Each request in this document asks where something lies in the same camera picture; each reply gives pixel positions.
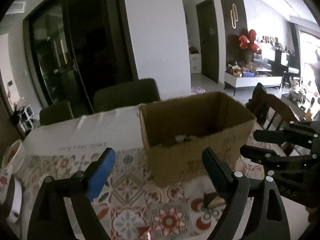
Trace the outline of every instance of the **floral tile pattern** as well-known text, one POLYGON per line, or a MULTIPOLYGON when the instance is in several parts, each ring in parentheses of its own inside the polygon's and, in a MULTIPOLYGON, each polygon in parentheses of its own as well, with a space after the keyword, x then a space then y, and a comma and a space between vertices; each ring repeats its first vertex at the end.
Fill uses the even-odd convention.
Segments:
MULTIPOLYGON (((272 149, 269 144, 254 141, 252 136, 248 144, 272 149)), ((85 170, 100 155, 26 156, 15 175, 23 186, 23 205, 32 209, 46 176, 69 178, 76 171, 85 170)), ((239 158, 231 168, 251 178, 264 177, 263 167, 245 158, 239 158)), ((92 207, 112 240, 141 240, 146 236, 142 232, 149 233, 154 240, 180 240, 211 231, 217 224, 225 206, 203 208, 203 194, 214 191, 208 176, 159 188, 147 170, 143 150, 129 149, 116 152, 116 164, 92 207)), ((65 199, 65 203, 72 228, 80 235, 70 199, 65 199)), ((248 198, 246 208, 251 203, 248 198)))

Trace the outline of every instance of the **floor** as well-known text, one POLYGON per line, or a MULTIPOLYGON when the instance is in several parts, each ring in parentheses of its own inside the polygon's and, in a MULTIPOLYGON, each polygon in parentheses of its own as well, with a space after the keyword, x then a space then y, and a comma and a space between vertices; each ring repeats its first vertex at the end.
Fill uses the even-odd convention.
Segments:
MULTIPOLYGON (((233 97, 233 89, 222 90, 217 83, 207 78, 202 74, 191 74, 191 87, 192 88, 202 88, 205 92, 221 91, 227 95, 233 97)), ((281 95, 288 93, 288 89, 279 91, 277 87, 266 88, 267 93, 274 94, 275 96, 281 98, 281 95)), ((252 97, 253 88, 247 88, 243 90, 237 90, 235 96, 233 97, 236 101, 241 104, 246 104, 248 100, 252 97)))

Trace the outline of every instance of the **door decoration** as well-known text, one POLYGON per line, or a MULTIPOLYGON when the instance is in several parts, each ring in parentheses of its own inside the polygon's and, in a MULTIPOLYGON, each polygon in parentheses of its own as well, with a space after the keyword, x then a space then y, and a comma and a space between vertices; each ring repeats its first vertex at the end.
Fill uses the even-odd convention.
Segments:
POLYGON ((261 55, 262 54, 261 48, 254 43, 254 41, 256 40, 256 36, 257 36, 257 33, 255 32, 255 30, 249 31, 249 38, 247 38, 245 35, 239 36, 240 48, 241 49, 251 48, 254 53, 261 55))
POLYGON ((230 16, 231 16, 232 27, 235 29, 237 28, 237 21, 239 20, 237 6, 235 4, 232 5, 230 16))

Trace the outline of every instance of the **dining table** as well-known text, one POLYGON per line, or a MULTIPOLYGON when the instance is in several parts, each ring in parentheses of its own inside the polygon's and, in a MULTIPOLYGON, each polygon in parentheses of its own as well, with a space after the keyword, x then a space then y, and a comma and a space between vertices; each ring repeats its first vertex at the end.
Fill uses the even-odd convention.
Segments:
MULTIPOLYGON (((252 132, 257 129, 262 128, 255 123, 252 132)), ((284 156, 278 145, 257 142, 252 133, 247 144, 271 149, 284 156)), ((91 204, 112 240, 143 239, 145 230, 154 240, 205 240, 225 208, 225 205, 204 208, 204 194, 215 192, 209 176, 165 188, 157 187, 148 170, 139 106, 38 127, 26 137, 23 146, 26 157, 14 175, 23 188, 22 208, 18 224, 10 225, 22 240, 27 240, 32 208, 44 178, 50 175, 54 179, 64 179, 76 171, 84 171, 106 147, 115 150, 116 162, 99 197, 91 204)), ((249 178, 264 178, 262 165, 241 156, 230 167, 249 178)), ((295 236, 301 235, 308 226, 308 213, 303 206, 283 200, 292 239, 297 239, 295 236)), ((70 199, 65 198, 65 204, 75 236, 84 239, 70 199)), ((252 198, 248 198, 234 239, 241 238, 251 205, 252 198)))

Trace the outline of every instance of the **silver screw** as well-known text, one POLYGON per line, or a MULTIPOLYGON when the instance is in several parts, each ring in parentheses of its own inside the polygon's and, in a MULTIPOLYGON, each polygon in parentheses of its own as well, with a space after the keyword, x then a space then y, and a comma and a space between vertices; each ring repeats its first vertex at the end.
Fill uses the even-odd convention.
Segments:
POLYGON ((49 183, 50 181, 52 181, 52 177, 51 176, 47 176, 44 178, 44 182, 49 183))
POLYGON ((76 176, 77 178, 80 178, 80 177, 83 176, 83 174, 84 174, 84 171, 77 171, 77 172, 75 173, 75 176, 76 176))
POLYGON ((241 178, 242 177, 242 172, 241 171, 235 171, 235 176, 238 177, 238 178, 241 178))
POLYGON ((268 182, 273 182, 273 178, 270 177, 270 176, 266 176, 266 180, 267 180, 268 182))

